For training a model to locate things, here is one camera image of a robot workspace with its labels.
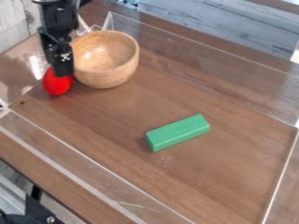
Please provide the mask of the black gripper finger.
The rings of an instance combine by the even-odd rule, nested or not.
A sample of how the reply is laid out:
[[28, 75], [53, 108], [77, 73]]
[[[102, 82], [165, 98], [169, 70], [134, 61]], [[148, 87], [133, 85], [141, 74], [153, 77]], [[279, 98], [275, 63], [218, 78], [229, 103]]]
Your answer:
[[53, 48], [52, 68], [57, 77], [73, 74], [73, 54], [70, 45], [66, 42], [58, 42]]
[[45, 56], [48, 64], [52, 65], [50, 48], [53, 45], [53, 40], [52, 40], [52, 37], [46, 34], [44, 29], [38, 29], [37, 32], [38, 32], [38, 37], [41, 41], [41, 49], [42, 49], [44, 56]]

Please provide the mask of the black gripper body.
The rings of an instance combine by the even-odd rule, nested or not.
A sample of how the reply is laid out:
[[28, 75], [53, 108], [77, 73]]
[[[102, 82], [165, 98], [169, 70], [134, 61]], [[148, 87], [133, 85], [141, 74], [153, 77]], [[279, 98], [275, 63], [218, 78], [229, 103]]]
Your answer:
[[77, 0], [32, 0], [37, 5], [41, 26], [37, 28], [42, 43], [70, 41], [78, 28]]

